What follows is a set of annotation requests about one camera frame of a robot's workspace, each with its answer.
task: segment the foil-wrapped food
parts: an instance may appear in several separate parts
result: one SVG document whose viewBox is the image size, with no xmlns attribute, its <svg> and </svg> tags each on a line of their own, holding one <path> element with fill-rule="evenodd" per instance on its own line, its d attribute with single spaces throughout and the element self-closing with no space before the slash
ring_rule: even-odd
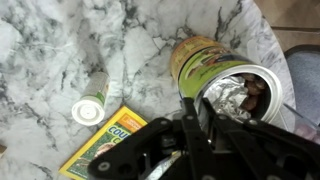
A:
<svg viewBox="0 0 320 180">
<path fill-rule="evenodd" d="M 229 76 L 213 83 L 205 92 L 213 109 L 235 120 L 251 118 L 266 82 L 254 74 Z"/>
</svg>

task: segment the can lid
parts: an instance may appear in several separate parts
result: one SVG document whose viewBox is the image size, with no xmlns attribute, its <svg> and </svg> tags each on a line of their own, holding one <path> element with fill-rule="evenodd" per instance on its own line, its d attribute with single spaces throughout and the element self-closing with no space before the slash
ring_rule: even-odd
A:
<svg viewBox="0 0 320 180">
<path fill-rule="evenodd" d="M 72 116 L 78 123 L 92 126 L 100 123 L 105 112 L 101 101 L 94 96 L 82 97 L 72 107 Z"/>
</svg>

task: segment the cylindrical can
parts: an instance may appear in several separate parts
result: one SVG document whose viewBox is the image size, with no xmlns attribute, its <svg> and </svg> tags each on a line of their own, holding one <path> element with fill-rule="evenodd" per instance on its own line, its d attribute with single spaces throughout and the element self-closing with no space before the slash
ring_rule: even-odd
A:
<svg viewBox="0 0 320 180">
<path fill-rule="evenodd" d="M 92 74 L 82 97 L 72 107 L 72 116 L 78 123 L 92 126 L 103 120 L 109 81 L 108 74 L 104 72 Z"/>
<path fill-rule="evenodd" d="M 241 73 L 259 76 L 269 87 L 253 118 L 271 121 L 282 103 L 281 84 L 273 72 L 202 36 L 183 41 L 171 56 L 170 68 L 180 95 L 193 98 L 196 107 L 213 83 Z"/>
</svg>

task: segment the gray fabric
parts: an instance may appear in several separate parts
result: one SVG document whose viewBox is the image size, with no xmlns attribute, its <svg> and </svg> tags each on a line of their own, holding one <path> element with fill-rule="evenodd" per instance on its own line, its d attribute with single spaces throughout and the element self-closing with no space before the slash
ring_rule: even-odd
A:
<svg viewBox="0 0 320 180">
<path fill-rule="evenodd" d="M 297 52 L 288 57 L 297 111 L 320 123 L 320 53 Z"/>
</svg>

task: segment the gray marble veining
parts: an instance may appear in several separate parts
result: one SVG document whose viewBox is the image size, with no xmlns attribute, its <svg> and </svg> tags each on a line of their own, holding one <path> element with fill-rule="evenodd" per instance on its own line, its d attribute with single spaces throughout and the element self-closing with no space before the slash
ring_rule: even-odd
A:
<svg viewBox="0 0 320 180">
<path fill-rule="evenodd" d="M 295 106 L 286 60 L 252 0 L 0 0 L 2 180 L 67 179 L 59 167 L 97 129 L 71 107 L 89 76 L 111 77 L 106 118 L 127 104 L 151 120 L 179 111 L 174 47 L 203 35 L 271 69 Z"/>
</svg>

